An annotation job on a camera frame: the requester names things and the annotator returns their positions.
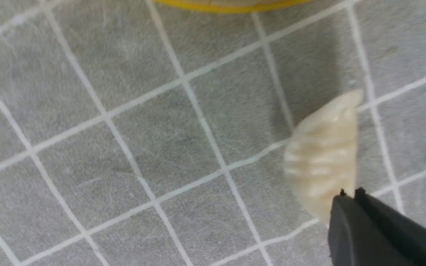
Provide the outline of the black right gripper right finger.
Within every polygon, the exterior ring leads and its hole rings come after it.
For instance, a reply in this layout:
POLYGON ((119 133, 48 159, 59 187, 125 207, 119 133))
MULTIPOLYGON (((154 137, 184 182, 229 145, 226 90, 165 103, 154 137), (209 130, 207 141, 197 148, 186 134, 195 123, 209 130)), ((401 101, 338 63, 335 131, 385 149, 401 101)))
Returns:
POLYGON ((355 191, 354 200, 401 256, 418 266, 426 266, 424 226, 367 194, 363 188, 355 191))

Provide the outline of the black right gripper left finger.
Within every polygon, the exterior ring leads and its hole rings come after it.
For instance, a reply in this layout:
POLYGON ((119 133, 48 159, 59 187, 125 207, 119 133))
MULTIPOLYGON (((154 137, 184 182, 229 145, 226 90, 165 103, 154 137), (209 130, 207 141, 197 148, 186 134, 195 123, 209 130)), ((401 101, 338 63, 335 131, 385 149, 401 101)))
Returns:
POLYGON ((333 266, 412 266, 343 189, 333 197, 328 229, 333 266))

